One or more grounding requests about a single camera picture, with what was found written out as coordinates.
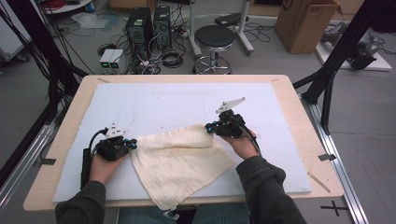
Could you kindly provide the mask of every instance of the wooden table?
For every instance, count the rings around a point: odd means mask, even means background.
[[[72,146],[78,127],[91,98],[99,83],[271,83],[277,100],[283,110],[294,143],[300,153],[305,170],[308,173],[312,192],[293,194],[292,198],[340,197],[343,187],[329,161],[321,161],[318,156],[325,153],[309,117],[291,85],[288,77],[283,75],[232,75],[232,76],[88,76],[85,77],[70,105],[47,158],[56,159],[54,165],[43,165],[30,189],[23,207],[27,211],[53,210],[56,203],[52,197],[61,178],[63,164],[69,148]],[[242,202],[243,197],[218,197],[210,203]],[[183,204],[208,203],[208,199],[188,198]],[[106,206],[143,206],[155,205],[152,200],[107,202]]]

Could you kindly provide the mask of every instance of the jeans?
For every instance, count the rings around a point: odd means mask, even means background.
[[[163,215],[158,207],[121,208],[118,224],[177,224]],[[248,208],[244,203],[199,205],[192,224],[249,224]]]

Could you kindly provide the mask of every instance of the black stool seat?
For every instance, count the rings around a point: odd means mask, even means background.
[[[208,25],[195,32],[195,43],[199,47],[222,49],[234,42],[233,31],[219,25]]]

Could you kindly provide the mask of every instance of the human arm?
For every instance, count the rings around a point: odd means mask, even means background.
[[[258,156],[247,137],[223,137],[242,161],[237,167],[253,223],[306,223],[293,199],[285,193],[286,173]]]
[[[72,199],[56,205],[55,216],[58,224],[103,223],[105,218],[105,183],[115,174],[127,156],[117,161],[106,161],[94,154],[90,181]]]

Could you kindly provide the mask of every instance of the cream-colored cloth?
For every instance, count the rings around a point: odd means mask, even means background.
[[[132,162],[152,201],[174,209],[234,161],[203,125],[139,137]]]

